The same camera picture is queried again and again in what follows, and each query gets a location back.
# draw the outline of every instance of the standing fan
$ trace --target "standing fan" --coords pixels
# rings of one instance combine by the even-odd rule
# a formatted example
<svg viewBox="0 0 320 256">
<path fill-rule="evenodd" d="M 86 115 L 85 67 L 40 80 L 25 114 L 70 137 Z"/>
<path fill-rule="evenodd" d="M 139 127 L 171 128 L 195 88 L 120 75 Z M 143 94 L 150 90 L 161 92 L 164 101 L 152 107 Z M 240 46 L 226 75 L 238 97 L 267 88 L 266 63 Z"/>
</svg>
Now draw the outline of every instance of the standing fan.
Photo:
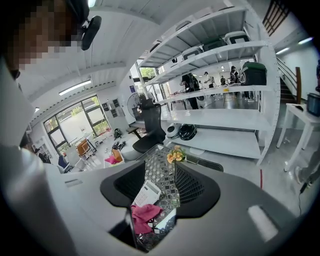
<svg viewBox="0 0 320 256">
<path fill-rule="evenodd" d="M 127 102 L 128 111 L 131 116 L 133 116 L 136 120 L 141 120 L 141 110 L 140 106 L 142 101 L 146 99 L 146 96 L 143 93 L 134 93 L 132 94 Z"/>
</svg>

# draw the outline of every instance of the shelf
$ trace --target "shelf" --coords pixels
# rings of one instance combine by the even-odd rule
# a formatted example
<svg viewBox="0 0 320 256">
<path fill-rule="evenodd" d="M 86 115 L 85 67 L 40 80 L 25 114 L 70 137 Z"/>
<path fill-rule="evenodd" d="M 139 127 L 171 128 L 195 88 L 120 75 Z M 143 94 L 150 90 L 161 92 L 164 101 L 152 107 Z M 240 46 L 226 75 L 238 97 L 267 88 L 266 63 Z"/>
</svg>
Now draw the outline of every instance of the shelf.
<svg viewBox="0 0 320 256">
<path fill-rule="evenodd" d="M 205 43 L 209 38 L 224 38 L 227 33 L 242 31 L 246 11 L 243 7 L 233 7 L 191 22 L 159 44 L 138 67 L 158 68 L 186 49 Z"/>
<path fill-rule="evenodd" d="M 264 41 L 250 41 L 230 44 L 205 51 L 187 60 L 181 61 L 170 69 L 162 72 L 147 82 L 144 87 L 154 84 L 164 84 L 194 70 L 209 67 L 211 65 L 250 59 L 264 46 L 267 46 L 267 43 Z"/>
<path fill-rule="evenodd" d="M 158 101 L 157 103 L 162 105 L 165 103 L 186 100 L 194 97 L 207 96 L 211 94 L 224 94 L 224 93 L 250 92 L 250 91 L 272 92 L 273 89 L 269 85 L 247 85 L 247 86 L 232 85 L 228 87 L 221 86 L 217 88 L 201 89 L 193 92 L 181 93 L 181 94 L 166 98 L 164 100 Z"/>
<path fill-rule="evenodd" d="M 267 131 L 270 124 L 257 109 L 197 109 L 171 111 L 161 120 L 175 124 Z"/>
<path fill-rule="evenodd" d="M 196 135 L 191 140 L 176 138 L 169 141 L 196 149 L 243 158 L 259 159 L 261 157 L 254 132 L 198 128 Z"/>
</svg>

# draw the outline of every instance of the white table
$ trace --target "white table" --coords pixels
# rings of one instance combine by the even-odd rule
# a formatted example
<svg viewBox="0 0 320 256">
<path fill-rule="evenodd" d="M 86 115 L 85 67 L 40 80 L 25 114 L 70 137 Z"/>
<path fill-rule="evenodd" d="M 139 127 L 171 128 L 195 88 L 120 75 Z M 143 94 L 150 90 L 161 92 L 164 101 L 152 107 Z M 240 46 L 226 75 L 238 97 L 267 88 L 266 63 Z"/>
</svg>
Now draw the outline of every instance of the white table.
<svg viewBox="0 0 320 256">
<path fill-rule="evenodd" d="M 301 106 L 303 108 L 303 111 L 296 108 L 295 106 Z M 286 104 L 284 124 L 280 134 L 280 138 L 278 140 L 278 143 L 276 144 L 276 147 L 280 148 L 280 145 L 284 139 L 286 130 L 288 128 L 289 122 L 293 116 L 297 116 L 301 121 L 305 123 L 305 126 L 303 129 L 301 138 L 299 140 L 299 143 L 296 146 L 293 155 L 291 156 L 291 159 L 288 161 L 288 164 L 284 167 L 285 172 L 287 172 L 290 169 L 290 167 L 293 165 L 297 156 L 300 153 L 300 150 L 301 149 L 304 150 L 307 147 L 307 144 L 310 140 L 314 127 L 320 126 L 320 118 L 308 113 L 306 110 L 306 107 L 307 107 L 306 105 L 300 105 L 300 104 L 292 104 L 292 103 Z"/>
</svg>

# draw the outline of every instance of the poster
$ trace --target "poster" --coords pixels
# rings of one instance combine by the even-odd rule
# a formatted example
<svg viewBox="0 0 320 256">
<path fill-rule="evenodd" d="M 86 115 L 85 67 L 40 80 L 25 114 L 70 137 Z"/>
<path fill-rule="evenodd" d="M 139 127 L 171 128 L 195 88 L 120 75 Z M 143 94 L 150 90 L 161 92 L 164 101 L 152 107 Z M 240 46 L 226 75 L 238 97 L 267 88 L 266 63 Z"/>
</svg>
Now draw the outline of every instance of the poster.
<svg viewBox="0 0 320 256">
<path fill-rule="evenodd" d="M 136 92 L 135 86 L 134 85 L 130 85 L 130 90 L 131 90 L 132 93 L 135 93 Z"/>
</svg>

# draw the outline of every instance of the staircase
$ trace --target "staircase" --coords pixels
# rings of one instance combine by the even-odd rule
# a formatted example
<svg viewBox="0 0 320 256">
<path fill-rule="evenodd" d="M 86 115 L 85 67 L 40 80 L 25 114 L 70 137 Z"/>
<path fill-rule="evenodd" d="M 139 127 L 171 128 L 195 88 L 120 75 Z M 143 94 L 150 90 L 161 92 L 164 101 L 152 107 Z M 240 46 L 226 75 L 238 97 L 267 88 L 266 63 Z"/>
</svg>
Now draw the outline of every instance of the staircase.
<svg viewBox="0 0 320 256">
<path fill-rule="evenodd" d="M 301 74 L 300 68 L 295 73 L 279 58 L 277 58 L 280 75 L 280 102 L 300 104 L 301 102 Z"/>
<path fill-rule="evenodd" d="M 286 83 L 282 80 L 282 78 L 280 78 L 280 86 L 280 103 L 297 103 L 296 98 L 286 86 Z"/>
</svg>

